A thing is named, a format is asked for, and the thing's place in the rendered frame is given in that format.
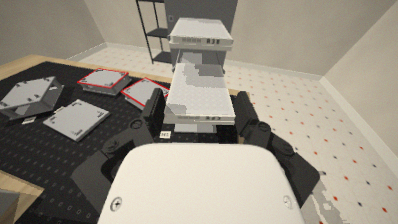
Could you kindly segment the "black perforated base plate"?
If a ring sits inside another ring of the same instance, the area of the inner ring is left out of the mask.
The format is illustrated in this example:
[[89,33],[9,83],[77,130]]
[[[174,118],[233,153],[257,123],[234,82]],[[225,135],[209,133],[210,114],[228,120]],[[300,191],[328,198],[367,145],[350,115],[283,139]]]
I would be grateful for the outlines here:
[[[142,110],[116,96],[86,91],[79,80],[95,69],[44,61],[0,80],[0,101],[17,83],[56,77],[64,88],[52,111],[14,120],[0,112],[0,170],[45,190],[14,224],[98,224],[100,215],[72,179],[74,170],[104,143],[128,128]],[[110,112],[79,142],[45,125],[61,107],[80,99]],[[33,122],[25,119],[36,117]],[[175,124],[163,124],[170,138],[154,137],[156,143],[238,144],[236,125],[216,125],[217,133],[177,133]]]

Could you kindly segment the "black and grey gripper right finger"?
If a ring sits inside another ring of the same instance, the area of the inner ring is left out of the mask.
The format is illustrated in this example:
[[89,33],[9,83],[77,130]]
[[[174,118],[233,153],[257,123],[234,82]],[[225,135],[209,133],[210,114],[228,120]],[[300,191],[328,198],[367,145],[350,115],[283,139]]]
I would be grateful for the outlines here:
[[266,122],[258,120],[246,91],[238,92],[233,104],[235,125],[243,144],[262,147],[271,151],[281,167],[295,194],[301,209],[316,184],[320,180],[319,172],[297,152],[291,144],[271,132]]

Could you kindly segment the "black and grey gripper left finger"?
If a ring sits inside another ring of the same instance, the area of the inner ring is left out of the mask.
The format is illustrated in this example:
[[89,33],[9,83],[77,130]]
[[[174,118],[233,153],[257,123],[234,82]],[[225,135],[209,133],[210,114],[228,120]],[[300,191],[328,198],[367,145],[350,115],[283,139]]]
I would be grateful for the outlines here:
[[94,153],[72,173],[73,181],[100,215],[114,181],[111,176],[113,167],[131,150],[156,143],[154,137],[161,133],[165,106],[163,90],[154,88],[140,118],[132,120],[126,130],[107,140],[103,149]]

